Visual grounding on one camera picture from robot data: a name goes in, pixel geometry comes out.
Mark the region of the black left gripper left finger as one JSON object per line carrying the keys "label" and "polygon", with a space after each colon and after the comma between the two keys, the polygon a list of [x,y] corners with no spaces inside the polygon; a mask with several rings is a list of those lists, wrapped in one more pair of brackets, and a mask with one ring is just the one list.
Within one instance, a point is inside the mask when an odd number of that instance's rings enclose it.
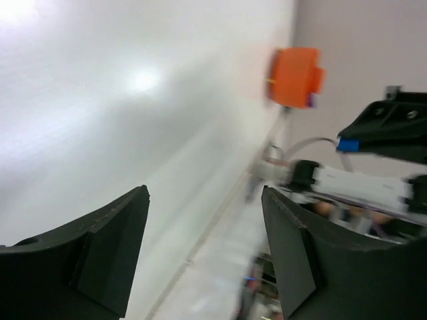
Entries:
{"label": "black left gripper left finger", "polygon": [[142,185],[58,228],[3,246],[1,318],[124,318],[148,210]]}

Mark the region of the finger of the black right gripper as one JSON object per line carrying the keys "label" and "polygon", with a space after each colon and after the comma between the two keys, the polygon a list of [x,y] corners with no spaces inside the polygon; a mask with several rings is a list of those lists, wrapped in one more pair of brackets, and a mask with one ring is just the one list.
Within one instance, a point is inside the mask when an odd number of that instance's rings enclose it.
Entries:
{"label": "finger of the black right gripper", "polygon": [[426,94],[399,91],[369,104],[338,137],[361,147],[426,142]]}
{"label": "finger of the black right gripper", "polygon": [[417,145],[410,145],[408,147],[403,145],[395,147],[359,147],[358,152],[371,153],[381,157],[411,163],[426,163],[426,148]]}

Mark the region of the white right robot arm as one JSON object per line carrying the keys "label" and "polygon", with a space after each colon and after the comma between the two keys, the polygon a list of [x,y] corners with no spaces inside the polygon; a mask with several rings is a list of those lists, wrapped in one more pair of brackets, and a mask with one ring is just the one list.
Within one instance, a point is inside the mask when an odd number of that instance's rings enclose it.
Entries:
{"label": "white right robot arm", "polygon": [[262,157],[251,170],[252,183],[270,181],[306,198],[339,201],[417,225],[426,225],[426,175],[406,179],[353,172],[347,156],[372,154],[426,164],[426,94],[389,86],[383,100],[369,104],[335,142],[343,169],[315,161],[288,160],[314,138],[290,148],[278,159]]}

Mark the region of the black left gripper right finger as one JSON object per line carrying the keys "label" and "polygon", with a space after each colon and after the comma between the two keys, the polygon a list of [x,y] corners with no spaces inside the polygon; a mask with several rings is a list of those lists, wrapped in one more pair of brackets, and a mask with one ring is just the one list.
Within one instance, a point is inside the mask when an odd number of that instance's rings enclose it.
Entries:
{"label": "black left gripper right finger", "polygon": [[286,319],[426,318],[425,238],[366,237],[271,187],[262,207]]}

